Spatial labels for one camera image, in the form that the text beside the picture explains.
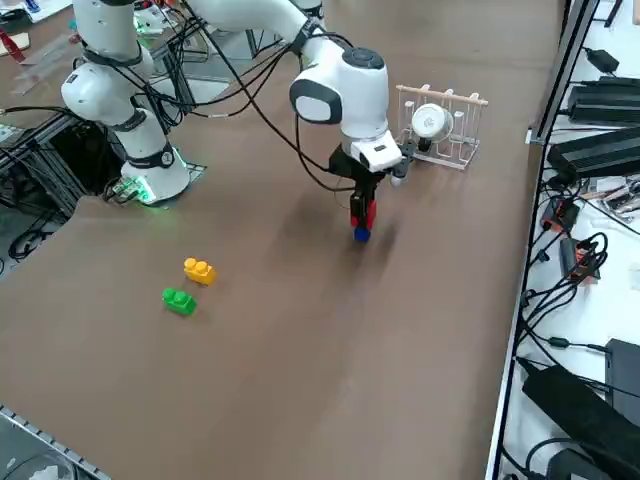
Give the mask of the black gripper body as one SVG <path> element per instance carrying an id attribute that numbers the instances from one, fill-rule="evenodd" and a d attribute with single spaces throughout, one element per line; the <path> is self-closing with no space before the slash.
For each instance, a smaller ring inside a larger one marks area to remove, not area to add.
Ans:
<path id="1" fill-rule="evenodd" d="M 338 145 L 330 155 L 328 169 L 335 176 L 353 180 L 357 188 L 369 184 L 375 188 L 387 175 L 386 171 L 371 172 L 360 161 L 347 155 L 341 145 Z"/>

